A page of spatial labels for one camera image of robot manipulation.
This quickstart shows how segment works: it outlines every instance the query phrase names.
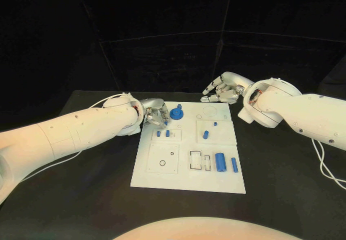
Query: table surface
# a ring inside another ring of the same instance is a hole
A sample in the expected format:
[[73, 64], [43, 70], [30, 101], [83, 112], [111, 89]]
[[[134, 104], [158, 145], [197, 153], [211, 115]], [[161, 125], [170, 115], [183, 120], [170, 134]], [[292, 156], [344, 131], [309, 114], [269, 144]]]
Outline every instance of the table surface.
[[[118, 92], [74, 91], [60, 114]], [[198, 102], [200, 93], [132, 92], [139, 100]], [[229, 106], [246, 194], [129, 187], [139, 134], [116, 136], [18, 184], [0, 207], [0, 239], [112, 239], [162, 219], [217, 217], [305, 240], [346, 238], [346, 191], [320, 173], [311, 140], [237, 118]], [[325, 164], [346, 179], [346, 151], [324, 146]]]

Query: white board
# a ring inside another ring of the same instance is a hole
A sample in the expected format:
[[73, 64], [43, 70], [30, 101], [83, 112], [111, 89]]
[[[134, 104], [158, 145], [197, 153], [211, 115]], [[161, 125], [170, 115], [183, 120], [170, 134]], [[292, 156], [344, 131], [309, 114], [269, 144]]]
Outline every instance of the white board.
[[[152, 124], [142, 127], [129, 186], [245, 194], [229, 105], [165, 102], [167, 109], [175, 108], [177, 104], [183, 110], [180, 120], [171, 119], [165, 129]], [[203, 139], [204, 131], [209, 132], [207, 139]], [[223, 172], [216, 169], [216, 153], [224, 155]], [[232, 158], [236, 159], [237, 173], [233, 172]]]

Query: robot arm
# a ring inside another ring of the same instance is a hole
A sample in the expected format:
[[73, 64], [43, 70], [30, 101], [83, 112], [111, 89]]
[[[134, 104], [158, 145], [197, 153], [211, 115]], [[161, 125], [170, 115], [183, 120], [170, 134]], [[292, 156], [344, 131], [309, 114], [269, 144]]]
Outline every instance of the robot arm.
[[233, 104], [242, 95], [239, 118], [253, 120], [273, 128], [282, 119], [292, 130], [314, 140], [346, 150], [346, 101], [315, 94], [301, 94], [279, 78], [253, 83], [232, 72], [214, 79], [203, 94], [216, 87], [216, 95], [201, 97], [201, 102]]
[[72, 112], [0, 133], [0, 203], [24, 177], [56, 159], [92, 148], [115, 136], [139, 132], [139, 124], [164, 126], [164, 101], [138, 101], [129, 94], [109, 98], [102, 108]]

